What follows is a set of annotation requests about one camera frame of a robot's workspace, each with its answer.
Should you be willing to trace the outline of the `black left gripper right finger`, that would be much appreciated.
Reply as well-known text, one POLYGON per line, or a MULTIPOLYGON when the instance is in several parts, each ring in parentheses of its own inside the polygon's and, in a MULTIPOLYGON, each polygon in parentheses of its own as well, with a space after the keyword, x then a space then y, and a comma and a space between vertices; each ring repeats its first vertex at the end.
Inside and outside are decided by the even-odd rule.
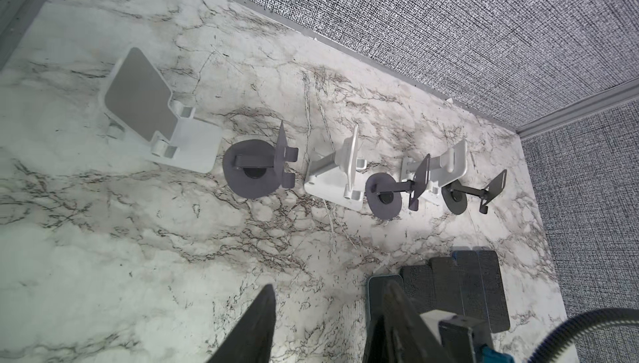
POLYGON ((453 359, 395 281, 381 294, 381 313, 369 323, 364 362, 451 362, 453 359))

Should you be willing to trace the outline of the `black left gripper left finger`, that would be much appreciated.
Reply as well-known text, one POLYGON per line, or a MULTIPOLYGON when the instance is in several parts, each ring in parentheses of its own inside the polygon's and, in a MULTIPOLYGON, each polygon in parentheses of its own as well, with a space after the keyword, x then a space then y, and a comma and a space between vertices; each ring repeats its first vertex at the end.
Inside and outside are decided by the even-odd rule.
POLYGON ((264 286, 208 363, 264 362, 271 359, 276 329, 276 293, 264 286))

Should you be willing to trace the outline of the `large black phone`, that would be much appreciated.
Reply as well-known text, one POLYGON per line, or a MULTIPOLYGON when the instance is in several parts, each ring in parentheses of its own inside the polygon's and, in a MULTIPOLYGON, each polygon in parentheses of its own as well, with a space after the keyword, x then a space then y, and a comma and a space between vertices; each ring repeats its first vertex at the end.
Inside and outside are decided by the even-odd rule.
POLYGON ((485 318, 494 334, 510 329, 510 318, 504 282, 495 251, 477 250, 479 274, 484 295, 485 318))

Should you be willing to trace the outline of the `round grey stand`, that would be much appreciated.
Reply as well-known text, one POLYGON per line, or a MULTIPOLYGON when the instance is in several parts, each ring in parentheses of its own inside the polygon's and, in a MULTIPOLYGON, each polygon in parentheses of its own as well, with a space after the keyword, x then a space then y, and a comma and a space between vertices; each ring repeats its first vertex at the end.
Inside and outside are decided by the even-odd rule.
POLYGON ((295 186, 296 175, 286 171, 286 163, 295 163, 298 154, 298 148, 288 145, 281 122, 274 146, 258 139, 231 145, 223 157, 223 173, 236 195, 246 199, 269 196, 281 187, 295 186))
POLYGON ((365 196, 372 213, 380 220, 391 220, 402 208, 402 193, 409 194, 409 210, 419 210, 419 198, 427 190, 430 177, 428 154, 417 167, 412 180, 397 182, 388 173, 371 175, 365 184, 365 196))

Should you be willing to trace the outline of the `black fabric phone stand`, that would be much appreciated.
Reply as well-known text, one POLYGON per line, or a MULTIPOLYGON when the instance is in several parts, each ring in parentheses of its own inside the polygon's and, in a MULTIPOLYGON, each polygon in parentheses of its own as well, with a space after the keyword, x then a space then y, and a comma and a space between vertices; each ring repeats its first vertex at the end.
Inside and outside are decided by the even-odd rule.
POLYGON ((480 199, 479 212, 487 214, 489 211, 489 203, 504 190, 507 174, 508 171, 504 169, 489 185, 482 189, 464 186, 461 181, 455 180, 441 188, 445 205, 454 215, 461 215, 468 208, 468 196, 476 196, 480 199))

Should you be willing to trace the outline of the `silver metal phone stand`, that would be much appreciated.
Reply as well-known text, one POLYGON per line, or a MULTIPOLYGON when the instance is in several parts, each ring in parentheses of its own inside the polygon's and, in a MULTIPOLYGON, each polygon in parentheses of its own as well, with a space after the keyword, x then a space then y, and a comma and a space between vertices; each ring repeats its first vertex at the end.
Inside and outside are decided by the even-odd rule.
MULTIPOLYGON (((421 161, 404 157, 400 170, 400 181, 412 180, 421 161)), ((449 148, 445 153, 430 160, 430 177, 427 195, 440 196, 441 188, 462 178, 468 168, 467 142, 465 139, 449 148)))

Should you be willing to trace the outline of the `white leftmost phone stand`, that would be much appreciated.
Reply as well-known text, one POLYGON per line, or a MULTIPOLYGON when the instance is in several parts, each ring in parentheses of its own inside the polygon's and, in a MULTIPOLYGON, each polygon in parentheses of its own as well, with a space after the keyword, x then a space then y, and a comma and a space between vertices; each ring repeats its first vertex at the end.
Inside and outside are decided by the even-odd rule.
POLYGON ((176 100, 140 48, 117 60, 98 101, 109 119, 106 136, 122 153, 196 173, 214 168, 223 130, 176 100))

